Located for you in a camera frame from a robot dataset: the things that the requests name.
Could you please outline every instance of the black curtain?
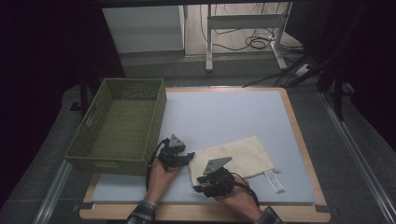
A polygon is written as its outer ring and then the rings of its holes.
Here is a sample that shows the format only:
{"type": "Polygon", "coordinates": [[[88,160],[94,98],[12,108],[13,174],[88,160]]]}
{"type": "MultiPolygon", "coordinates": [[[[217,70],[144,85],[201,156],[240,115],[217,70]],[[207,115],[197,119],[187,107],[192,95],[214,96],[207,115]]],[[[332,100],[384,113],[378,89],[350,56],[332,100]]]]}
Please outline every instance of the black curtain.
{"type": "Polygon", "coordinates": [[[79,76],[123,77],[102,9],[40,1],[0,3],[1,204],[40,149],[79,76]]]}
{"type": "Polygon", "coordinates": [[[347,46],[352,103],[396,150],[396,2],[373,2],[347,46]]]}

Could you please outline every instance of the gray floor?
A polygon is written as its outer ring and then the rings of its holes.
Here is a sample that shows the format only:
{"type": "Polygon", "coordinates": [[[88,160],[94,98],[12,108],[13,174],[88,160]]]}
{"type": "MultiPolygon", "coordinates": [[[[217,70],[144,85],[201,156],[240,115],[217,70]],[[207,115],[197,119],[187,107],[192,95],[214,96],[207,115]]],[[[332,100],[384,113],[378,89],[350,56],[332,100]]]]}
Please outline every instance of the gray floor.
{"type": "MultiPolygon", "coordinates": [[[[205,72],[205,58],[177,54],[122,55],[127,77],[163,77],[167,87],[236,86],[278,72],[272,54],[217,56],[214,72],[205,72]]],[[[260,83],[270,87],[277,77],[260,83]]],[[[314,164],[330,223],[387,223],[346,144],[334,127],[315,89],[318,77],[287,89],[314,164]]],[[[69,111],[79,101],[78,87],[64,94],[63,107],[45,143],[0,212],[0,223],[32,223],[75,133],[80,113],[69,111]]],[[[390,198],[396,199],[396,155],[345,97],[345,124],[390,198]]],[[[78,216],[91,176],[72,169],[49,223],[107,223],[78,216]]]]}

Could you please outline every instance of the white wall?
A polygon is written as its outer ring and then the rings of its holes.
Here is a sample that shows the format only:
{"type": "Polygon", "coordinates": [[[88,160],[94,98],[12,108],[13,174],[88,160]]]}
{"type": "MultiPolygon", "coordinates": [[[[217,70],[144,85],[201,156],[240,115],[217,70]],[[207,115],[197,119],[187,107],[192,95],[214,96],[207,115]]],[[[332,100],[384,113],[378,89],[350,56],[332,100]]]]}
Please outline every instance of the white wall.
{"type": "Polygon", "coordinates": [[[183,7],[104,8],[118,53],[184,49],[183,7]]]}

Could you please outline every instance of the white tag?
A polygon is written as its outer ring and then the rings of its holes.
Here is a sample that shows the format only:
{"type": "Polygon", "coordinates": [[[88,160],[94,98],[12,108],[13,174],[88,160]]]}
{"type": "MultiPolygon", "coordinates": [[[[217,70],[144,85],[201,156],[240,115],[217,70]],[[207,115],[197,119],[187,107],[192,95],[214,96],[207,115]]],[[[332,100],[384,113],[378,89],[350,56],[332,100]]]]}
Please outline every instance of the white tag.
{"type": "Polygon", "coordinates": [[[282,192],[284,190],[282,185],[279,183],[279,180],[276,179],[274,171],[267,171],[265,172],[265,175],[267,176],[268,181],[275,189],[276,193],[282,192]]]}

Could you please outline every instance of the towel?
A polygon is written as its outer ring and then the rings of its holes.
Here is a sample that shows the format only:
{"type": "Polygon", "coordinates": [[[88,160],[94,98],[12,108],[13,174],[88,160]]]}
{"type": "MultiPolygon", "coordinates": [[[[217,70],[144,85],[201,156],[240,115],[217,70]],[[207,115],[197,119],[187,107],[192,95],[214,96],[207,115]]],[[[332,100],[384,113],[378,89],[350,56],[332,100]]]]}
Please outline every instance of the towel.
{"type": "Polygon", "coordinates": [[[209,160],[224,157],[233,158],[224,165],[224,168],[246,179],[264,174],[275,168],[259,139],[252,136],[226,145],[196,151],[189,165],[192,185],[200,185],[197,177],[203,176],[209,160]]]}

